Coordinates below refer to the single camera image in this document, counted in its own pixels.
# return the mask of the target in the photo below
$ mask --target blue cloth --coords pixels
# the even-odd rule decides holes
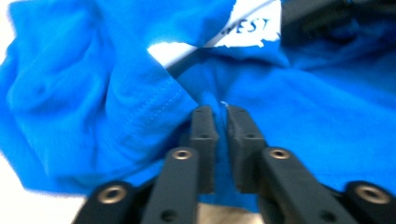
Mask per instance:
[[[257,211],[233,186],[225,107],[246,108],[269,145],[292,150],[332,188],[367,180],[396,193],[396,30],[352,23],[351,36],[284,48],[203,50],[174,80],[146,48],[202,46],[230,1],[34,1],[12,5],[17,38],[0,70],[0,148],[29,189],[88,193],[158,174],[198,105],[220,135],[216,195]]]

